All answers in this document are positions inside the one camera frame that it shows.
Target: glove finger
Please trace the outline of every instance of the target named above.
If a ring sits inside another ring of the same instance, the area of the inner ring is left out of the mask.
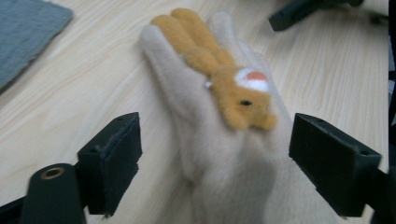
[[[246,55],[238,45],[230,15],[226,12],[217,12],[208,20],[207,25],[218,44],[231,52],[237,65],[250,65]]]
[[[210,93],[205,89],[205,76],[184,63],[158,27],[145,27],[139,42],[171,109],[184,118],[202,116],[198,113],[203,113],[202,107],[211,101]]]

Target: plush toy eye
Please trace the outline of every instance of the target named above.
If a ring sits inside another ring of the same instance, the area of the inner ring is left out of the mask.
[[[251,103],[250,101],[247,100],[243,100],[241,101],[241,105],[252,105],[253,103]]]

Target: brass insert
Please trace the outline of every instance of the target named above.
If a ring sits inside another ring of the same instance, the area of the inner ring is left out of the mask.
[[[55,167],[46,170],[43,174],[41,174],[41,179],[49,180],[56,178],[64,173],[64,168],[63,167]]]

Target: black object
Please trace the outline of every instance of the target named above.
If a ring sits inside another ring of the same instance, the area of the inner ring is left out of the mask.
[[[32,175],[26,197],[0,207],[0,223],[85,223],[90,214],[114,215],[137,173],[142,154],[137,113],[113,119],[78,152]]]
[[[272,15],[269,22],[274,31],[283,31],[318,9],[327,9],[345,3],[357,7],[362,2],[363,0],[295,0]]]
[[[372,223],[396,223],[396,170],[377,169],[381,155],[330,123],[296,114],[290,156],[341,217],[374,210]]]

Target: white patch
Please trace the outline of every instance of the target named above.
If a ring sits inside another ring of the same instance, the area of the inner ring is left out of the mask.
[[[212,87],[212,82],[211,81],[207,81],[205,83],[205,87],[207,87],[208,89],[210,89]]]
[[[235,75],[235,82],[244,88],[248,88],[255,91],[268,92],[270,87],[266,80],[248,80],[247,76],[251,72],[255,72],[253,68],[243,68],[238,71]]]

